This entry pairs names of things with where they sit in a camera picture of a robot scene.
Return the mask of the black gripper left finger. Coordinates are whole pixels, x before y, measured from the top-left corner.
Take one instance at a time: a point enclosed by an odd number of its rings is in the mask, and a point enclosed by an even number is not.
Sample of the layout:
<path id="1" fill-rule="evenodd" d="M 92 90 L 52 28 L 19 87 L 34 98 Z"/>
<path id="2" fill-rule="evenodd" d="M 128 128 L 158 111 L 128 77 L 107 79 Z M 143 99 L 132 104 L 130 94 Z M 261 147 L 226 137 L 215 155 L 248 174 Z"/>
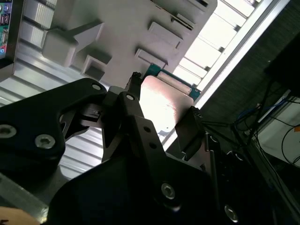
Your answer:
<path id="1" fill-rule="evenodd" d="M 109 160 L 124 138 L 121 99 L 138 101 L 84 78 L 2 107 L 1 172 L 23 188 L 40 187 L 57 169 L 66 141 L 90 127 L 101 128 Z"/>

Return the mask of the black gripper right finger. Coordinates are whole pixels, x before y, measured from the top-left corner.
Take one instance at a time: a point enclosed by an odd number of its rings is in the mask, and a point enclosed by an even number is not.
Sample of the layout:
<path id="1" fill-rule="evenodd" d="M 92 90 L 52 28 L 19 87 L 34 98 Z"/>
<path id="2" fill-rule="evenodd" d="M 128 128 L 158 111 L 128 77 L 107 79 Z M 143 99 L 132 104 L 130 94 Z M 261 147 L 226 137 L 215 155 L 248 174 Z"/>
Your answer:
<path id="1" fill-rule="evenodd" d="M 242 186 L 240 175 L 244 162 L 221 150 L 220 142 L 206 132 L 199 110 L 193 106 L 176 124 L 175 130 L 184 160 L 209 176 L 221 221 L 227 225 L 245 224 L 245 200 L 238 190 Z"/>

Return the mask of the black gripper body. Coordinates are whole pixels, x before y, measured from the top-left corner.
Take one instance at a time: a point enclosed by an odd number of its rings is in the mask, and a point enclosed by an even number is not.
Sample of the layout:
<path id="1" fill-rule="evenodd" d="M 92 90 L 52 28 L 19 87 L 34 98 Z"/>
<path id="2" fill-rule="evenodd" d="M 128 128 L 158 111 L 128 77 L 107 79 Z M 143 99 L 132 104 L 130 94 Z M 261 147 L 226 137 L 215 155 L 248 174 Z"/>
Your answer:
<path id="1" fill-rule="evenodd" d="M 166 155 L 138 101 L 119 104 L 124 138 L 109 160 L 57 192 L 48 224 L 221 224 L 209 176 Z"/>

